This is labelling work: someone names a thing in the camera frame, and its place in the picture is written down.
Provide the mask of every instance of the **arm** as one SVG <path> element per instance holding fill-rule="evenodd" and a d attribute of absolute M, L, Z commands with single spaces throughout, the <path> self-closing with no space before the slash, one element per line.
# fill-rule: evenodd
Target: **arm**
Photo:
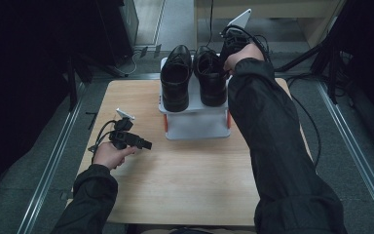
<path fill-rule="evenodd" d="M 343 207 L 316 174 L 297 110 L 275 81 L 274 69 L 247 45 L 226 60 L 232 70 L 229 108 L 249 149 L 260 196 L 257 233 L 346 233 Z"/>
<path fill-rule="evenodd" d="M 111 142 L 103 143 L 93 164 L 74 182 L 74 200 L 68 205 L 52 233 L 101 233 L 114 206 L 118 183 L 110 170 L 124 163 L 135 147 L 117 150 Z"/>

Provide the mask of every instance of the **wooden table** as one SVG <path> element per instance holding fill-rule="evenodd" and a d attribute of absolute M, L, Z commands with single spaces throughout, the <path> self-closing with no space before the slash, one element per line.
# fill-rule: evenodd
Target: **wooden table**
<path fill-rule="evenodd" d="M 214 19 L 234 19 L 247 9 L 252 18 L 296 18 L 311 47 L 327 34 L 334 17 L 339 15 L 346 0 L 217 0 L 213 4 Z M 197 20 L 208 19 L 210 0 L 195 0 Z"/>
<path fill-rule="evenodd" d="M 284 80 L 277 80 L 288 91 Z M 153 143 L 151 151 L 139 150 L 111 172 L 120 185 L 108 220 L 253 225 L 259 196 L 249 150 L 234 121 L 227 138 L 168 140 L 158 109 L 159 90 L 160 80 L 123 80 L 111 82 L 106 91 L 87 148 L 104 123 L 120 119 L 117 107 L 135 116 L 131 133 Z M 79 173 L 91 158 L 92 153 L 86 151 Z"/>

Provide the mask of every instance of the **table surface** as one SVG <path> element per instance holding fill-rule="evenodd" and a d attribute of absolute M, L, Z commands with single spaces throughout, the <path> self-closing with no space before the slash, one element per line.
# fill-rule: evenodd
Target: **table surface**
<path fill-rule="evenodd" d="M 288 92 L 285 81 L 277 81 Z M 87 148 L 107 121 L 120 119 L 118 107 L 135 116 L 131 133 L 153 143 L 152 150 L 137 151 L 111 172 L 119 192 L 108 221 L 253 225 L 259 196 L 249 150 L 234 121 L 226 138 L 168 140 L 159 90 L 160 80 L 113 81 L 107 88 Z M 79 173 L 91 158 L 86 151 Z"/>

